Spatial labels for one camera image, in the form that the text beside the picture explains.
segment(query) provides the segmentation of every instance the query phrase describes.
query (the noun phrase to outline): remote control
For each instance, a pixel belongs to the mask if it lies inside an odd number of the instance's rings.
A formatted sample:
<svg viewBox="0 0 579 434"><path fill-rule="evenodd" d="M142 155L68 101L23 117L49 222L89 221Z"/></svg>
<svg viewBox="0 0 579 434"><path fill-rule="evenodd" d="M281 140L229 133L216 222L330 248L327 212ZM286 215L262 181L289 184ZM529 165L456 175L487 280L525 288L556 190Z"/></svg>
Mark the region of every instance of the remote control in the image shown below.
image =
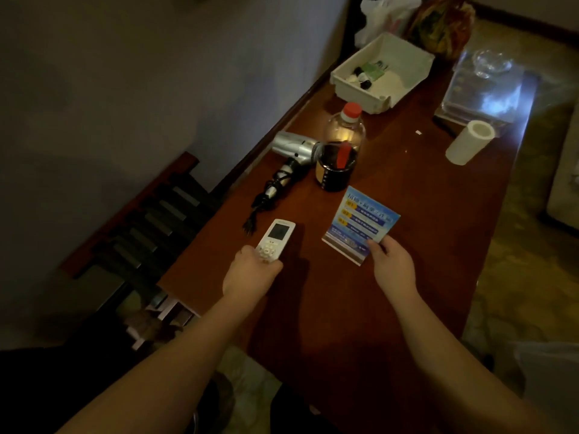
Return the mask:
<svg viewBox="0 0 579 434"><path fill-rule="evenodd" d="M294 228L294 222L275 219L255 248L261 258L267 262L279 259Z"/></svg>

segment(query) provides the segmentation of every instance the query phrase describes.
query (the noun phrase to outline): white wall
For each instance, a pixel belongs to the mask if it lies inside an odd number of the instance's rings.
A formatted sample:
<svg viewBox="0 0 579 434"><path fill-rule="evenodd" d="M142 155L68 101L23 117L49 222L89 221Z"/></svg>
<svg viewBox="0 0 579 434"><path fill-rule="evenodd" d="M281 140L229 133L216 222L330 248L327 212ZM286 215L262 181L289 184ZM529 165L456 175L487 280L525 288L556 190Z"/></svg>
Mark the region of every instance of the white wall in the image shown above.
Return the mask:
<svg viewBox="0 0 579 434"><path fill-rule="evenodd" d="M208 189L336 60L347 0L0 0L0 312L189 148Z"/></svg>
<svg viewBox="0 0 579 434"><path fill-rule="evenodd" d="M579 32L579 0L474 0L534 20Z"/></svg>

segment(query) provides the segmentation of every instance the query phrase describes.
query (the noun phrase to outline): bottle cap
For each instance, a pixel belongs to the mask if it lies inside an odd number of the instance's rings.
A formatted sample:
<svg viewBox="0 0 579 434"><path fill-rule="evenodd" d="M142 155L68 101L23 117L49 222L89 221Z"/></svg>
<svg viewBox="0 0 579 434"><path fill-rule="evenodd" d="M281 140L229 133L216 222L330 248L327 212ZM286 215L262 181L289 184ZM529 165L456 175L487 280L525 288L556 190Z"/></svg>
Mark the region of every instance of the bottle cap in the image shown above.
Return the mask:
<svg viewBox="0 0 579 434"><path fill-rule="evenodd" d="M362 107L356 102L348 102L342 110L342 118L348 123L354 123L362 115Z"/></svg>

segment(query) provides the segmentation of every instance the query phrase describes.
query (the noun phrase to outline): desk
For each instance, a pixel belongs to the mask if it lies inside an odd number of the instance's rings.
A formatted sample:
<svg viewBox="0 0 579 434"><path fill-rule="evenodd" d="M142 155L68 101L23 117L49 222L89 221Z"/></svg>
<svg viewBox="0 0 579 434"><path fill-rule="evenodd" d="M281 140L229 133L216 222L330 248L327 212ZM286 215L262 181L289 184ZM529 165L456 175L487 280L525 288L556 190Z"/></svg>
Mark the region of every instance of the desk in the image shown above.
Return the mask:
<svg viewBox="0 0 579 434"><path fill-rule="evenodd" d="M368 140L350 184L401 215L391 234L414 258L420 294L459 337L538 80L526 74L508 133L460 167L444 155L452 138L431 121L450 78L433 72L395 108L362 116ZM321 139L343 105L326 84L288 130ZM358 267L321 240L343 192L322 191L312 170L274 211L258 214L251 238L244 235L252 200L284 161L267 153L159 286L203 314L221 297L235 253L255 247L273 219L294 221L284 269L236 343L344 433L425 432L432 410L423 379L374 280L372 259Z"/></svg>

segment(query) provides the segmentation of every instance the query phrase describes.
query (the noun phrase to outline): table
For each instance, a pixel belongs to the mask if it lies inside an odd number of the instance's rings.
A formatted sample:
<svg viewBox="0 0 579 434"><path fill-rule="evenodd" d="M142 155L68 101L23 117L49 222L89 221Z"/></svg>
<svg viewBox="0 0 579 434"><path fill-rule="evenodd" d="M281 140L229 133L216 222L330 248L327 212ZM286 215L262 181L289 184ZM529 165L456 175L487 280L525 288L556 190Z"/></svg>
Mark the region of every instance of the table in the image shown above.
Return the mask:
<svg viewBox="0 0 579 434"><path fill-rule="evenodd" d="M431 121L451 73L433 71L395 108L362 116L368 140L350 184L401 215L391 234L414 258L420 294L458 337L538 79L526 74L510 130L460 167L444 155L452 138ZM288 130L321 139L343 105L326 84ZM268 152L159 286L203 314L221 297L235 253L245 244L255 247L275 218L294 221L284 269L236 343L344 433L426 431L432 410L423 379L374 280L371 258L358 267L321 240L343 192L322 191L312 170L275 210L258 215L251 238L243 233L252 200L284 161Z"/></svg>

